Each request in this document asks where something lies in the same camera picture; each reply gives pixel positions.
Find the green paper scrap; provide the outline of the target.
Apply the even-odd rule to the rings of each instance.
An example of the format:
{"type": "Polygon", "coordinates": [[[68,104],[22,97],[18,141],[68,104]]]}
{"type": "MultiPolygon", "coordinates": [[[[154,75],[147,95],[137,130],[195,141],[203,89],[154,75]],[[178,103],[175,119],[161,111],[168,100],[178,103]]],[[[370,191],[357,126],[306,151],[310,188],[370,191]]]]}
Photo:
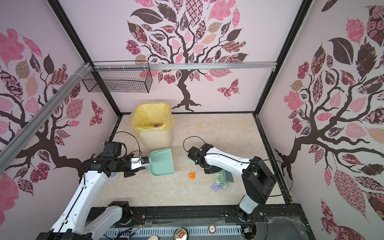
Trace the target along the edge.
{"type": "Polygon", "coordinates": [[[227,188],[227,181],[224,179],[222,173],[217,173],[216,185],[219,189],[225,190],[227,188]]]}

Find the purple paper scrap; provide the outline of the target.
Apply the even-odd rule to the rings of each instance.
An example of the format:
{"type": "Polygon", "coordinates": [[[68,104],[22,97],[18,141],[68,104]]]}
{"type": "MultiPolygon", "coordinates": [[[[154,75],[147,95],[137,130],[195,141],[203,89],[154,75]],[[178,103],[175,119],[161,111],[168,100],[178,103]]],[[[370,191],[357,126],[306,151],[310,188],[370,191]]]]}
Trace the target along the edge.
{"type": "Polygon", "coordinates": [[[211,190],[213,190],[214,192],[217,192],[218,190],[225,190],[227,188],[227,185],[226,184],[217,184],[217,183],[214,183],[212,186],[211,186],[211,190]]]}

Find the small orange scrap front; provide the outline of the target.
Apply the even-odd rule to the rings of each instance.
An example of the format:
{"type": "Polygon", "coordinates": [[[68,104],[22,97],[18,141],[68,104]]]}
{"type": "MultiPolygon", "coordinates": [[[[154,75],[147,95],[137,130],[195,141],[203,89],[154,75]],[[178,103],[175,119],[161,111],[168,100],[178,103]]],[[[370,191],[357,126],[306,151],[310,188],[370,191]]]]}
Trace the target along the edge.
{"type": "Polygon", "coordinates": [[[195,172],[189,173],[189,178],[194,180],[196,178],[196,173],[195,172]]]}

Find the light green scrap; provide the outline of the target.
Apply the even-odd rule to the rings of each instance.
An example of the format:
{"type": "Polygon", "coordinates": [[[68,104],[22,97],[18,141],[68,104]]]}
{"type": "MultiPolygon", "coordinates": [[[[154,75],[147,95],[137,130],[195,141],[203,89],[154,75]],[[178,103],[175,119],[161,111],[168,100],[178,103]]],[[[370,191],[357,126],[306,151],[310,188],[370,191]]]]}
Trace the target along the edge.
{"type": "Polygon", "coordinates": [[[195,162],[194,162],[193,160],[190,160],[190,159],[188,159],[188,163],[189,163],[190,165],[192,165],[192,166],[195,165],[195,162]]]}

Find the green plastic dustpan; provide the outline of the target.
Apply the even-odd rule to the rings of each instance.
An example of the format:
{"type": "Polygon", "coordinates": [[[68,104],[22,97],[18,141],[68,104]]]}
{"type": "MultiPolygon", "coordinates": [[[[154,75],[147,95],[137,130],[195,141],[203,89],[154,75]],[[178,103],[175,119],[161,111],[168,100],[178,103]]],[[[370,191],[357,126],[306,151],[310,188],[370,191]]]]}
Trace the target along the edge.
{"type": "Polygon", "coordinates": [[[172,150],[153,151],[149,155],[150,163],[145,166],[153,176],[164,176],[175,173],[172,150]]]}

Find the green hand brush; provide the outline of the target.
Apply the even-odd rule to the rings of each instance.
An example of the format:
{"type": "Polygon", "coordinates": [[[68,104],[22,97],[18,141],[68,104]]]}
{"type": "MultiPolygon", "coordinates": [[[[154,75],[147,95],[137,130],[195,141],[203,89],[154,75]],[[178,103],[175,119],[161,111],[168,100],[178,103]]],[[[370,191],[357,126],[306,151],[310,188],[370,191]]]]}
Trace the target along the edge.
{"type": "Polygon", "coordinates": [[[233,177],[232,173],[230,173],[226,170],[221,171],[221,177],[227,183],[233,183],[234,182],[234,177],[233,177]]]}

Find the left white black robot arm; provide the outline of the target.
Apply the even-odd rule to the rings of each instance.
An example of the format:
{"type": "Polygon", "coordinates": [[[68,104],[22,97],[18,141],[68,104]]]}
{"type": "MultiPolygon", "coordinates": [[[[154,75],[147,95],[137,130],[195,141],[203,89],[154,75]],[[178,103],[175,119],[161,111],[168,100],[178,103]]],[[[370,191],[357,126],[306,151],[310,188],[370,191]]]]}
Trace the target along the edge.
{"type": "Polygon", "coordinates": [[[86,223],[100,190],[113,173],[132,177],[151,164],[151,158],[147,156],[122,155],[125,147],[123,143],[106,142],[102,153],[88,160],[68,206],[48,232],[38,235],[39,240],[98,240],[115,223],[126,225],[132,221],[129,203],[113,201],[98,217],[86,223]]]}

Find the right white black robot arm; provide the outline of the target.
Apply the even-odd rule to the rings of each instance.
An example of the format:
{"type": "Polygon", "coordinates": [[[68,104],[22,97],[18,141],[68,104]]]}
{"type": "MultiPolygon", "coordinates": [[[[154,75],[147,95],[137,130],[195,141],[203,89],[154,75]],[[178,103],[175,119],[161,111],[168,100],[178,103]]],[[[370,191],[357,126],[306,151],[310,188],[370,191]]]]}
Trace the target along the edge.
{"type": "Polygon", "coordinates": [[[203,168],[207,175],[225,170],[242,180],[246,194],[238,208],[243,215],[250,215],[257,207],[264,205],[277,183],[276,176],[259,157],[236,157],[207,143],[200,148],[191,147],[187,153],[188,158],[203,168]]]}

